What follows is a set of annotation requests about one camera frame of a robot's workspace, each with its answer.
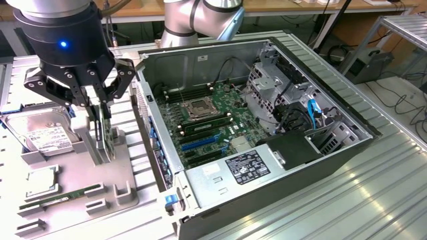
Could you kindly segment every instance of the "motherboard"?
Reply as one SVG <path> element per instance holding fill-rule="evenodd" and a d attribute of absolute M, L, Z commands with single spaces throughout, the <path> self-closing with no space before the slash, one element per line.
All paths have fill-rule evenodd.
<path fill-rule="evenodd" d="M 267 132 L 232 84 L 218 83 L 157 99 L 185 169 L 248 150 Z"/>

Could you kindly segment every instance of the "power supply label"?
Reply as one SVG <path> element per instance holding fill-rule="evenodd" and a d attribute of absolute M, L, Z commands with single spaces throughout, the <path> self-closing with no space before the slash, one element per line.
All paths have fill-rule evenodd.
<path fill-rule="evenodd" d="M 271 173 L 256 150 L 227 159 L 226 163 L 240 185 Z"/>

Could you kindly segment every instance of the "circuit board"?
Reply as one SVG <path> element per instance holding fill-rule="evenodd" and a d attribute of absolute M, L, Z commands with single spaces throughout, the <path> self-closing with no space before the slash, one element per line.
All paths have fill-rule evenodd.
<path fill-rule="evenodd" d="M 239 137 L 242 139 L 243 137 L 247 141 L 244 141 L 244 144 L 254 147 L 256 142 L 267 137 L 267 133 L 244 103 L 238 90 L 223 83 L 215 85 L 209 96 L 191 99 L 189 103 L 188 101 L 184 101 L 184 103 L 183 101 L 167 103 L 164 99 L 157 99 L 163 120 L 185 169 L 238 153 L 239 148 L 231 144 L 234 139 Z M 179 126 L 193 124 L 203 119 L 208 120 L 209 116 L 205 116 L 205 112 L 214 113 L 216 116 L 224 115 L 224 123 L 215 120 L 216 126 L 204 124 L 205 127 L 209 127 L 208 130 L 204 130 L 203 127 L 193 127 L 191 130 L 197 131 L 199 135 L 208 133 L 211 137 L 201 137 L 183 144 L 183 129 Z M 197 113 L 200 119 L 195 119 L 193 113 Z M 192 146 L 192 144 L 197 144 L 203 140 L 211 141 L 211 143 L 199 147 Z M 211 158 L 208 157 L 209 154 L 220 151 L 220 154 Z"/>

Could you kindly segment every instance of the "white sticker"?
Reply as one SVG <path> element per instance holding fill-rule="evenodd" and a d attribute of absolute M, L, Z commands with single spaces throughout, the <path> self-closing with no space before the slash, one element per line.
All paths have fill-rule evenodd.
<path fill-rule="evenodd" d="M 197 62 L 203 62 L 208 60 L 208 55 L 197 56 Z"/>
<path fill-rule="evenodd" d="M 235 131 L 231 126 L 228 126 L 228 130 L 230 130 L 231 134 L 235 134 Z"/>
<path fill-rule="evenodd" d="M 196 127 L 193 130 L 197 131 L 197 130 L 201 130 L 201 129 L 207 129 L 207 128 L 209 128 L 209 127 L 212 127 L 212 124 L 208 124 L 208 125 Z"/>
<path fill-rule="evenodd" d="M 41 153 L 69 148 L 72 146 L 72 142 L 69 141 L 61 126 L 29 131 L 27 137 Z"/>
<path fill-rule="evenodd" d="M 211 174 L 218 173 L 219 171 L 220 166 L 216 163 L 203 167 L 203 173 L 205 176 L 209 176 Z"/>

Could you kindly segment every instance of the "hard drive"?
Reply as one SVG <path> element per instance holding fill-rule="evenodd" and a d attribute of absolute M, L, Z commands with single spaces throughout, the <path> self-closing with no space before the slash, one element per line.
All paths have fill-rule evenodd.
<path fill-rule="evenodd" d="M 71 152 L 72 143 L 80 141 L 71 129 L 69 112 L 57 104 L 25 107 L 20 112 L 0 115 L 0 120 L 28 152 L 53 156 Z"/>

